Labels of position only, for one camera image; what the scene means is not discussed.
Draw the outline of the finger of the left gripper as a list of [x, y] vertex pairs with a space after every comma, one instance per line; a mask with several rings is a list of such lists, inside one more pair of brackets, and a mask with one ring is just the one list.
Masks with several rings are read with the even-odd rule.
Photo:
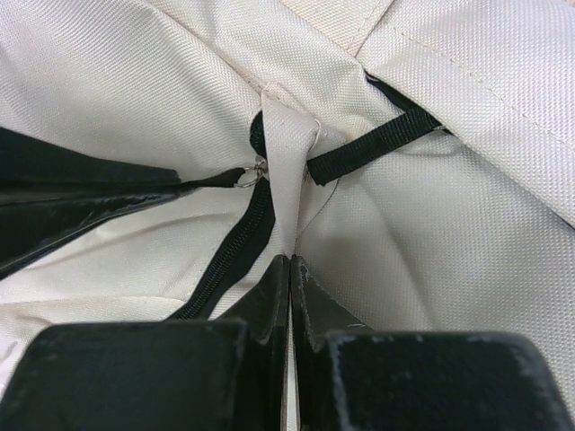
[[108, 161], [1, 131], [1, 276], [9, 277], [106, 221], [198, 188], [231, 188], [238, 170], [200, 180]]

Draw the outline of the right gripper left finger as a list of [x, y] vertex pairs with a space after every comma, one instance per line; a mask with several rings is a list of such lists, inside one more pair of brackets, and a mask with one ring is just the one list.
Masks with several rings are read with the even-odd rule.
[[279, 430], [289, 261], [213, 321], [45, 329], [1, 402], [4, 430]]

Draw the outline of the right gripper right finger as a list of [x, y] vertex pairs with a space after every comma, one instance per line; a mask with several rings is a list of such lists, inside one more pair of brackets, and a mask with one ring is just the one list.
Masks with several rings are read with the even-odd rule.
[[535, 345], [506, 332], [374, 330], [290, 264], [303, 430], [571, 430]]

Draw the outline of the beige student backpack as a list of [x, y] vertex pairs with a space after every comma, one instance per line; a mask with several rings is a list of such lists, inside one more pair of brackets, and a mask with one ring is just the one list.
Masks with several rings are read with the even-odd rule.
[[197, 180], [255, 160], [273, 256], [380, 330], [503, 330], [574, 398], [564, 1], [4, 1], [1, 124]]

